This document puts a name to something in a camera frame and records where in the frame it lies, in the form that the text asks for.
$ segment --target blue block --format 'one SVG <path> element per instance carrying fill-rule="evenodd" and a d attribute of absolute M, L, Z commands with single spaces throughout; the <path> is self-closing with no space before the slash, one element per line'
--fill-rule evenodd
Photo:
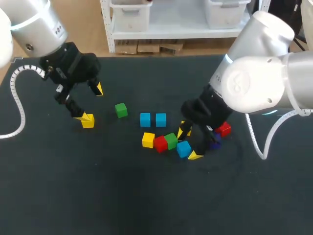
<path fill-rule="evenodd" d="M 183 142 L 178 143 L 177 152 L 181 158 L 187 158 L 192 152 L 192 149 L 188 141 L 183 141 Z"/>
<path fill-rule="evenodd" d="M 156 114 L 156 127 L 166 127 L 166 114 Z"/>
<path fill-rule="evenodd" d="M 216 137 L 216 140 L 217 140 L 219 143 L 213 143 L 213 142 L 211 142 L 211 143 L 210 143 L 210 149 L 219 149 L 219 148 L 221 148 L 221 140 L 222 140 L 221 135 L 218 133 L 218 134 L 215 134 L 215 137 Z"/>
<path fill-rule="evenodd" d="M 150 113 L 140 114 L 140 126 L 141 127 L 151 127 L 151 115 Z"/>

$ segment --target cardboard box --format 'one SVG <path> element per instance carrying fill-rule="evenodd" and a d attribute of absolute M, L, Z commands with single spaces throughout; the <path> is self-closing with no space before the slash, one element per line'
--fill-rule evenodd
<path fill-rule="evenodd" d="M 138 40 L 118 40 L 115 42 L 115 53 L 137 54 Z"/>
<path fill-rule="evenodd" d="M 160 53 L 159 40 L 139 40 L 137 51 L 140 53 Z"/>
<path fill-rule="evenodd" d="M 160 44 L 160 50 L 161 52 L 167 52 L 175 55 L 181 52 L 183 45 L 183 40 L 180 39 L 163 40 Z"/>

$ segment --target cube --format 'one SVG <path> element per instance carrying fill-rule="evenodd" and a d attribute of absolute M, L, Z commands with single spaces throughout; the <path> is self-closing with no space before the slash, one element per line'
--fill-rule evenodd
<path fill-rule="evenodd" d="M 156 114 L 156 127 L 166 127 L 166 114 Z"/>
<path fill-rule="evenodd" d="M 151 127 L 151 114 L 150 113 L 140 114 L 140 127 Z"/>
<path fill-rule="evenodd" d="M 227 122 L 224 122 L 222 126 L 215 130 L 216 133 L 220 133 L 221 137 L 224 138 L 231 133 L 231 127 Z"/>
<path fill-rule="evenodd" d="M 155 139 L 154 148 L 156 148 L 158 153 L 161 153 L 167 150 L 167 141 L 164 136 L 160 136 Z"/>
<path fill-rule="evenodd" d="M 128 115 L 125 103 L 116 104 L 115 111 L 118 118 L 126 117 Z"/>
<path fill-rule="evenodd" d="M 192 149 L 188 143 L 188 141 L 183 141 L 177 144 L 177 152 L 180 156 L 180 158 L 186 158 L 188 157 L 191 152 Z"/>
<path fill-rule="evenodd" d="M 94 117 L 93 114 L 87 114 L 87 116 L 90 118 L 90 121 L 81 121 L 83 128 L 93 128 L 94 127 Z"/>
<path fill-rule="evenodd" d="M 154 140 L 155 140 L 155 134 L 145 132 L 142 137 L 142 147 L 153 148 Z"/>
<path fill-rule="evenodd" d="M 174 133 L 166 135 L 165 139 L 167 141 L 167 148 L 168 148 L 168 150 L 176 148 L 178 140 L 177 140 L 177 138 L 176 138 Z"/>
<path fill-rule="evenodd" d="M 215 137 L 216 137 L 216 140 L 217 140 L 219 143 L 211 142 L 211 143 L 210 143 L 210 149 L 219 149 L 219 148 L 221 148 L 221 140 L 222 140 L 222 137 L 221 137 L 220 133 L 216 133 L 216 134 L 215 134 Z"/>

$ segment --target purple block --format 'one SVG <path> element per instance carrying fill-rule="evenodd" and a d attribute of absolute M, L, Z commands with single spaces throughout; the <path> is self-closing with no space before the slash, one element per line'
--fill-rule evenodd
<path fill-rule="evenodd" d="M 220 149 L 221 148 L 221 140 L 222 140 L 222 137 L 221 135 L 218 133 L 218 134 L 215 134 L 215 137 L 216 137 L 216 140 L 219 142 L 219 143 L 214 143 L 214 142 L 211 142 L 210 143 L 210 149 Z"/>

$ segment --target red block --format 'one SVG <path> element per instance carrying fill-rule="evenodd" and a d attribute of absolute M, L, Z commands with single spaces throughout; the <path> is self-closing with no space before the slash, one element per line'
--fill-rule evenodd
<path fill-rule="evenodd" d="M 158 151 L 158 153 L 164 152 L 167 150 L 167 141 L 164 136 L 160 136 L 155 138 L 154 147 Z"/>
<path fill-rule="evenodd" d="M 231 127 L 227 122 L 224 122 L 222 126 L 215 130 L 216 133 L 220 133 L 221 137 L 224 138 L 231 133 Z"/>

